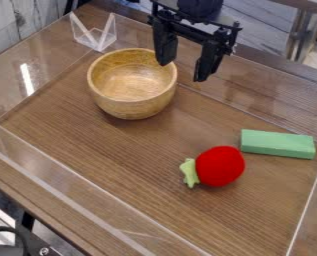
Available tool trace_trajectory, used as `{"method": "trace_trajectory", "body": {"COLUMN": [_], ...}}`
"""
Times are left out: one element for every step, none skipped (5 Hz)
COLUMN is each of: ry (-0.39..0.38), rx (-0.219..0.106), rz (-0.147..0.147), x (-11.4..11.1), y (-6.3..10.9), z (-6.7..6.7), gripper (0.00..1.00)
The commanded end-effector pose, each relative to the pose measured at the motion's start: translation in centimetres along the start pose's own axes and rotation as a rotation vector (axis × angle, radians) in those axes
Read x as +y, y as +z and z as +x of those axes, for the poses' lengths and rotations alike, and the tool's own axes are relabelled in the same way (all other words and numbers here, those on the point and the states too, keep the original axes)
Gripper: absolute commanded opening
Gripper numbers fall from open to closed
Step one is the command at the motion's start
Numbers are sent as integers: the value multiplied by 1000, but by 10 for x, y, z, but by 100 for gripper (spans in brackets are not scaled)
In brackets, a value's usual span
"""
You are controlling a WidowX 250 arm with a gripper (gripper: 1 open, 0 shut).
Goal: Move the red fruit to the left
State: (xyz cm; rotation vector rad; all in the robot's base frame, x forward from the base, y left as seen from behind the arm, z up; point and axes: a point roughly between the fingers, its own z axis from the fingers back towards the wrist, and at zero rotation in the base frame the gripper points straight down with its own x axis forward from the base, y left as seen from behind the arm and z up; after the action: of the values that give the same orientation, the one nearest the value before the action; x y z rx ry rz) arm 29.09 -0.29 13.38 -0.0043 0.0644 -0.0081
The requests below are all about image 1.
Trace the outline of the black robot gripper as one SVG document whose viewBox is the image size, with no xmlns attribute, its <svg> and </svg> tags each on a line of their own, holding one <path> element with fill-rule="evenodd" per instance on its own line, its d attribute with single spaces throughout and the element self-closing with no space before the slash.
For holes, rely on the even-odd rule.
<svg viewBox="0 0 317 256">
<path fill-rule="evenodd" d="M 240 23 L 221 13 L 223 0 L 149 0 L 155 58 L 160 66 L 173 61 L 177 36 L 203 44 L 195 63 L 193 81 L 216 72 L 223 54 L 230 55 Z"/>
</svg>

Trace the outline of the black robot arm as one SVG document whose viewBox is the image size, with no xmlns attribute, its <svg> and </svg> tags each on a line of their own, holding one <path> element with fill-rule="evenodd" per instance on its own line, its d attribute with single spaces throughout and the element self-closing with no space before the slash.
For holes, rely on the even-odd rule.
<svg viewBox="0 0 317 256">
<path fill-rule="evenodd" d="M 165 66 L 176 58 L 177 38 L 201 46 L 195 82 L 213 74 L 223 56 L 234 52 L 240 23 L 220 13 L 223 0 L 149 0 L 155 58 Z"/>
</svg>

